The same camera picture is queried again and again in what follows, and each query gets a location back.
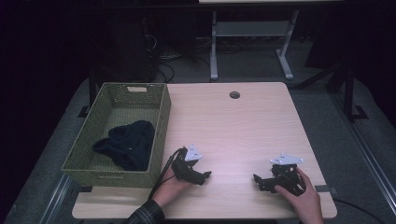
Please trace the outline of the dark cloth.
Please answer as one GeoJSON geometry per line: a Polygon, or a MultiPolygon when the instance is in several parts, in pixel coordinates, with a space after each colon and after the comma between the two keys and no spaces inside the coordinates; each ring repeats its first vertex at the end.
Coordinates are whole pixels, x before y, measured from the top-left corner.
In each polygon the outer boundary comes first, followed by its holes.
{"type": "Polygon", "coordinates": [[[144,172],[149,168],[155,129],[146,120],[112,128],[107,138],[96,141],[92,150],[108,156],[125,171],[144,172]]]}

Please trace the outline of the person's right hand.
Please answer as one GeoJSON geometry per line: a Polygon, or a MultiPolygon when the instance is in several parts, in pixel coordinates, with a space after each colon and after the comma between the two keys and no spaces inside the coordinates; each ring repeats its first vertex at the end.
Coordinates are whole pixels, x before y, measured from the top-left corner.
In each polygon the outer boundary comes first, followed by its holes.
{"type": "Polygon", "coordinates": [[[296,171],[305,184],[305,192],[300,196],[295,196],[283,187],[275,186],[276,192],[290,203],[300,220],[302,218],[323,218],[320,196],[314,189],[310,178],[300,168],[296,168],[296,171]]]}

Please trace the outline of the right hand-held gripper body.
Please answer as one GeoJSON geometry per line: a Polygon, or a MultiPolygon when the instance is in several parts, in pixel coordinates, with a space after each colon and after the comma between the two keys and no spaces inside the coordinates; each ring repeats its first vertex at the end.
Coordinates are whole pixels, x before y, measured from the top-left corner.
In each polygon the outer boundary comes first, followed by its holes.
{"type": "Polygon", "coordinates": [[[271,159],[272,178],[276,179],[276,186],[281,186],[295,196],[305,192],[305,185],[296,171],[297,165],[303,163],[302,158],[281,153],[277,158],[271,159]]]}

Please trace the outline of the green woven basket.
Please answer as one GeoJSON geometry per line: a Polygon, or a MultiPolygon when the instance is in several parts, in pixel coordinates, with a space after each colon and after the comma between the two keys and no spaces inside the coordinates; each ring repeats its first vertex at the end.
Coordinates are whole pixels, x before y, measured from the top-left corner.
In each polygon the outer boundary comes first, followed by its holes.
{"type": "Polygon", "coordinates": [[[164,84],[106,83],[63,165],[83,186],[152,188],[171,100],[164,84]]]}

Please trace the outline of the person's left hand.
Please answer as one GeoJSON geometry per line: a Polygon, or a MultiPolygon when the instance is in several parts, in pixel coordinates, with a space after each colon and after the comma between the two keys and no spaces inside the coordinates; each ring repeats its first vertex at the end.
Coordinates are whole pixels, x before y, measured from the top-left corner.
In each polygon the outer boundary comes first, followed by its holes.
{"type": "Polygon", "coordinates": [[[180,181],[175,177],[171,168],[165,173],[161,185],[155,190],[152,200],[164,209],[174,201],[185,190],[192,186],[192,183],[180,181]]]}

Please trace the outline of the black metal stand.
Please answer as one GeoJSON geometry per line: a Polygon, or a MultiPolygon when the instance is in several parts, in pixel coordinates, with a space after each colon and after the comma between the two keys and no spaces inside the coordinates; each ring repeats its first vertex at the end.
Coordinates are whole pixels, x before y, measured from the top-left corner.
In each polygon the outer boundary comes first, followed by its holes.
{"type": "Polygon", "coordinates": [[[90,109],[92,108],[92,105],[96,98],[96,89],[97,89],[97,85],[96,85],[96,81],[95,81],[95,75],[94,75],[94,72],[91,71],[89,74],[89,77],[88,77],[89,104],[84,105],[80,109],[80,111],[78,113],[79,118],[86,118],[88,116],[90,109]]]}
{"type": "Polygon", "coordinates": [[[344,84],[343,112],[347,120],[354,122],[356,119],[368,119],[360,105],[353,105],[354,74],[349,64],[345,64],[342,68],[342,79],[344,84]]]}

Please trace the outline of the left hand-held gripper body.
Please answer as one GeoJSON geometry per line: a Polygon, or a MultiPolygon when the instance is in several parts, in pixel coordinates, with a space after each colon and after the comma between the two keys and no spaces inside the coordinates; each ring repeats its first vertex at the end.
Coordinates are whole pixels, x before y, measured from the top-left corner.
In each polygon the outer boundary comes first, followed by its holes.
{"type": "Polygon", "coordinates": [[[194,145],[183,147],[178,150],[177,156],[172,163],[172,170],[179,180],[187,182],[202,182],[203,175],[193,170],[193,166],[202,158],[202,154],[194,145]]]}

